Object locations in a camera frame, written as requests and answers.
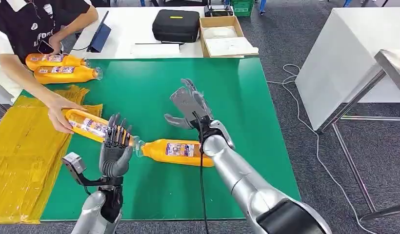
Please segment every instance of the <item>black cable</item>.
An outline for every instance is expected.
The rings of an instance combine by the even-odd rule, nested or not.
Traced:
[[[89,192],[88,188],[84,186],[84,189],[85,189],[86,194],[88,194],[90,196],[91,193]]]
[[[84,49],[88,48],[90,45],[91,45],[91,44],[87,45],[86,47],[84,47],[84,48],[82,48],[82,49],[74,49],[74,48],[72,48],[72,50],[84,50]]]
[[[193,115],[196,117],[199,123],[200,131],[200,188],[201,188],[201,201],[203,203],[203,215],[204,215],[204,225],[206,227],[206,233],[209,234],[209,228],[207,225],[207,214],[206,214],[206,202],[204,201],[204,185],[203,185],[203,127],[201,125],[200,117],[194,111]]]

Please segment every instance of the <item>bottle cap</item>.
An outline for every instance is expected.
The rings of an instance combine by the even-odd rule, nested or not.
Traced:
[[[100,67],[94,68],[94,70],[92,71],[92,76],[97,80],[102,80],[102,69]]]
[[[82,59],[81,60],[81,65],[82,66],[87,66],[87,67],[91,67],[91,61],[89,59]]]
[[[145,141],[141,140],[139,136],[133,136],[133,147],[137,157],[144,156],[144,154],[142,153],[143,145],[145,145]]]

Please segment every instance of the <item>green table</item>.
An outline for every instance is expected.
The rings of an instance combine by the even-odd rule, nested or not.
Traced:
[[[103,69],[104,78],[77,84],[90,89],[84,104],[103,103],[105,119],[120,112],[133,125],[133,134],[147,142],[197,140],[195,130],[173,127],[163,118],[164,113],[180,116],[169,97],[182,86],[180,79],[190,78],[204,91],[237,152],[272,185],[300,200],[259,58],[93,60],[92,64]],[[77,134],[68,148],[82,156],[89,179],[100,176],[99,151],[98,142]],[[242,218],[215,168],[205,168],[203,176],[208,218]],[[199,167],[133,157],[123,187],[123,219],[203,218]],[[86,197],[83,187],[62,167],[41,220],[77,219]]]

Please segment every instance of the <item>human arm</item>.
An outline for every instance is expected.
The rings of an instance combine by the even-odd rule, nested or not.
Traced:
[[[54,49],[54,51],[51,53],[53,55],[58,54],[60,52],[60,42],[65,37],[85,28],[92,22],[98,20],[98,12],[95,9],[95,7],[87,5],[87,3],[85,2],[81,2],[83,0],[75,0],[75,1],[77,1],[77,4],[79,4],[79,8],[88,7],[88,10],[85,13],[80,14],[68,26],[62,28],[59,32],[55,33],[49,38],[49,44]]]
[[[83,107],[68,101],[40,84],[34,78],[32,72],[28,71],[20,62],[18,56],[0,54],[0,65],[9,78],[49,108],[48,116],[56,130],[63,133],[73,133],[72,126],[65,119],[61,110],[64,108],[85,110]]]

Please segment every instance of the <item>gray carpet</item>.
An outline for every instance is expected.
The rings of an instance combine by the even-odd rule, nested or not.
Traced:
[[[240,19],[246,37],[260,49],[267,80],[282,81],[287,77],[282,70],[286,63],[303,65],[332,7],[342,4],[343,0],[268,0],[264,16],[259,16],[259,6],[255,4],[251,18]],[[297,94],[293,84],[290,88]],[[270,84],[269,90],[302,200],[320,212],[334,233],[366,233],[357,226],[340,189],[316,160],[316,137],[297,121],[295,101],[280,85]],[[400,104],[360,104],[352,113],[400,116]],[[301,116],[308,122],[305,112]],[[400,204],[400,123],[340,121],[339,128],[376,207]],[[332,129],[320,137],[320,157],[345,188],[357,213],[366,213],[368,208]],[[73,225],[0,225],[0,234],[67,234]],[[400,214],[363,225],[379,234],[400,234]],[[211,221],[209,229],[210,233],[251,233],[244,220]],[[204,226],[201,221],[122,222],[118,233],[194,234],[204,233]]]

